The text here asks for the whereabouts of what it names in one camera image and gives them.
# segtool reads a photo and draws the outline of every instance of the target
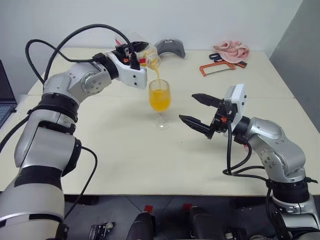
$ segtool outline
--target dark floor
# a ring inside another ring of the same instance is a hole
[[[246,202],[252,199],[240,198]],[[267,220],[264,205],[235,209],[232,207],[234,200],[235,197],[227,196],[101,196],[97,205],[77,205],[65,220],[70,228],[68,240],[87,240],[91,225],[106,222],[115,222],[115,227],[108,235],[109,240],[125,240],[132,222],[144,210],[145,205],[153,206],[156,240],[190,238],[183,204],[205,208],[216,216],[216,226],[219,228],[246,228],[249,236],[274,234]],[[319,213],[320,196],[315,197],[315,202]],[[66,203],[66,210],[70,206],[71,203]]]

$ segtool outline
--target table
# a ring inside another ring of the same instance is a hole
[[[89,58],[101,49],[66,48],[68,57]],[[172,104],[166,115],[170,127],[159,130],[157,114],[148,103],[146,89],[134,89],[114,81],[98,95],[89,97],[80,106],[75,137],[98,156],[98,168],[89,184],[87,195],[227,195],[265,196],[265,183],[258,179],[230,177],[226,168],[227,138],[214,134],[208,140],[191,130],[178,114],[196,117],[209,124],[216,109],[198,103],[193,93],[223,97],[228,87],[246,83],[248,102],[245,115],[277,122],[290,140],[306,155],[308,177],[320,181],[320,135],[296,99],[286,87],[263,52],[253,52],[248,67],[203,77],[199,66],[207,64],[209,51],[187,51],[187,59],[165,56],[160,74],[170,83]],[[69,64],[58,58],[51,74],[66,71]],[[156,75],[148,71],[148,79]],[[41,98],[41,85],[36,83],[17,107],[17,114],[0,130],[0,139]],[[20,129],[0,155],[0,191],[16,176],[14,149]],[[232,163],[247,153],[233,143]],[[249,165],[261,164],[254,153]],[[65,194],[79,194],[94,165],[93,157],[81,152],[77,168],[62,178]],[[251,173],[266,177],[263,170]],[[317,184],[310,184],[312,194],[320,194]]]

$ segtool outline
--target pink towel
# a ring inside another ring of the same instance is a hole
[[[241,41],[223,41],[213,46],[213,49],[220,54],[221,58],[229,63],[236,64],[247,61],[250,49]]]

